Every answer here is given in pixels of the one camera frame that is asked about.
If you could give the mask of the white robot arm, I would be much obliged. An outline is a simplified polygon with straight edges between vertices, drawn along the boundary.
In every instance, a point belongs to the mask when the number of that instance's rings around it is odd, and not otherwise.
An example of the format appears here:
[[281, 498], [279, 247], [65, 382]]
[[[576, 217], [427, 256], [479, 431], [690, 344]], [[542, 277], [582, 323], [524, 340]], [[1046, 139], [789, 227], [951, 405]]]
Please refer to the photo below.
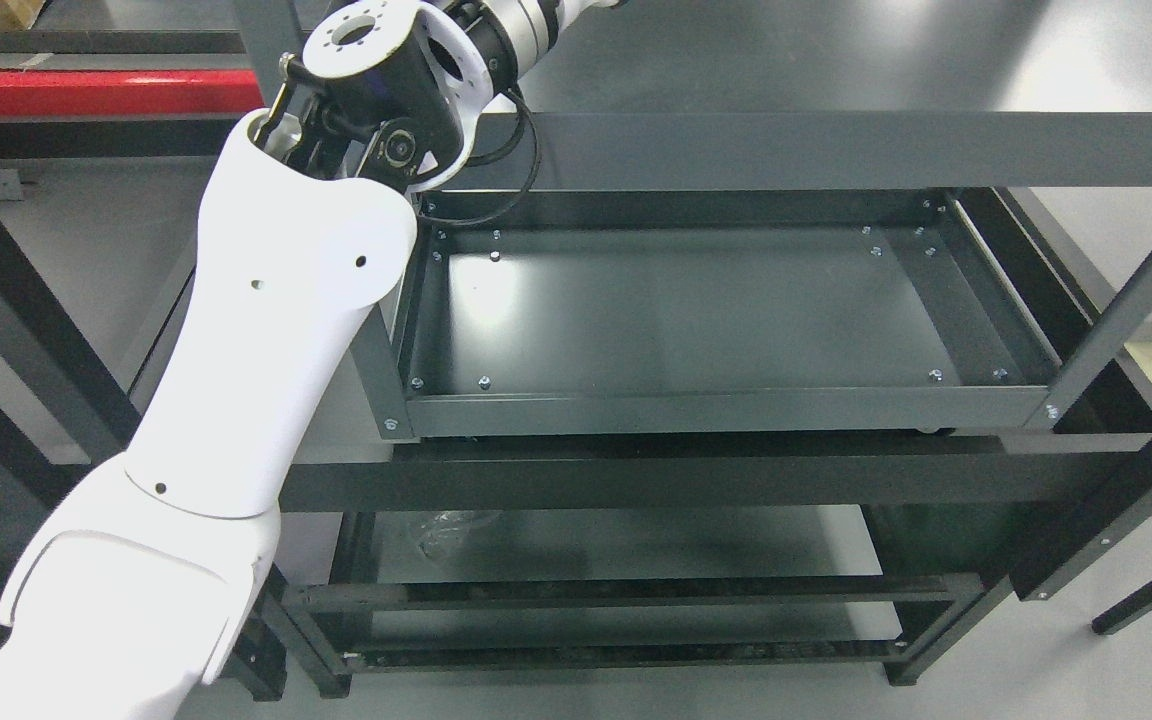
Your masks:
[[173, 719], [273, 568], [329, 379], [411, 259], [412, 197], [586, 1], [353, 1], [279, 60], [198, 209], [179, 340], [124, 450], [50, 511], [0, 598], [0, 719]]

